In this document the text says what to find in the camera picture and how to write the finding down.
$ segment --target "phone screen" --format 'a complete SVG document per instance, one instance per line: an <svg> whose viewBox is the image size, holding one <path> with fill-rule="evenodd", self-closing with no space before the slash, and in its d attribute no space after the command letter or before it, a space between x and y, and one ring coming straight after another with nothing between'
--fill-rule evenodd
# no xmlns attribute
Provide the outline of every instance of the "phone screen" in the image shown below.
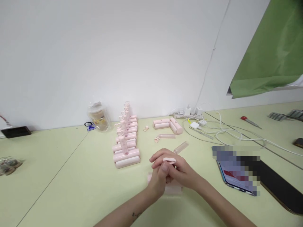
<svg viewBox="0 0 303 227"><path fill-rule="evenodd" d="M237 178L235 178L223 165L221 165L219 162L218 167L220 169L223 181L230 187L233 187L237 190L247 192L250 195L253 195L252 192L245 186L244 181L239 181Z"/></svg>

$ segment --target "stylus pen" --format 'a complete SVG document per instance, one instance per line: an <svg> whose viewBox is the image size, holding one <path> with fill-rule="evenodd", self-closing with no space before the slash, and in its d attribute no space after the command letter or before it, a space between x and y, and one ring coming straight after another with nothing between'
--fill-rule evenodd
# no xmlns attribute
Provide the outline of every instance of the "stylus pen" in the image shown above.
<svg viewBox="0 0 303 227"><path fill-rule="evenodd" d="M210 135L208 135L208 134L205 134L205 133L203 133L203 132L200 132L200 131L198 131L198 130L196 130L196 129L193 129L193 128L191 128L191 127L189 127L189 128L192 129L192 130L194 130L194 131L196 131L196 132L198 132L198 133L200 133L200 134L203 135L203 136L206 136L207 138L214 139L212 136L210 136Z"/></svg>

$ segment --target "black device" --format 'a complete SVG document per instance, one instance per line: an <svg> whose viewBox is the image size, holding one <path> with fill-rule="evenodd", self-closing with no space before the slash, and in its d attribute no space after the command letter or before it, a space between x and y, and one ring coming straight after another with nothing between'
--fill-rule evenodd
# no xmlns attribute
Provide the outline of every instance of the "black device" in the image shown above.
<svg viewBox="0 0 303 227"><path fill-rule="evenodd" d="M1 132L5 135L6 138L15 138L31 134L31 131L29 131L26 126L2 129Z"/></svg>
<svg viewBox="0 0 303 227"><path fill-rule="evenodd" d="M303 215L303 194L283 179L262 160L257 161L253 156L239 156L242 166L254 176L260 177L261 185L288 211Z"/></svg>

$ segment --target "green backdrop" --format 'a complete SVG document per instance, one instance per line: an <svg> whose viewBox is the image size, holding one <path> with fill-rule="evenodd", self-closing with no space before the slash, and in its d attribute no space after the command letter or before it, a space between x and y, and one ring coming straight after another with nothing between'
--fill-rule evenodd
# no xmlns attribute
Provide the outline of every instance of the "green backdrop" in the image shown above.
<svg viewBox="0 0 303 227"><path fill-rule="evenodd" d="M271 0L230 84L233 98L283 87L302 74L303 1Z"/></svg>

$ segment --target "white adapter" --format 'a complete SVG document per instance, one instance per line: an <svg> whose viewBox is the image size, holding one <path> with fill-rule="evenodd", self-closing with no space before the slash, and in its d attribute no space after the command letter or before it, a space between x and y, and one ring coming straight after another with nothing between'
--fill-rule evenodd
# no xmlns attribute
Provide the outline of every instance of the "white adapter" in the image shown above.
<svg viewBox="0 0 303 227"><path fill-rule="evenodd" d="M203 112L203 109L201 107L196 107L196 111L195 111L196 115L201 115L202 112Z"/></svg>
<svg viewBox="0 0 303 227"><path fill-rule="evenodd" d="M189 107L189 104L188 104L188 107L185 109L185 111L184 111L184 115L190 115L190 112L191 112L191 108Z"/></svg>

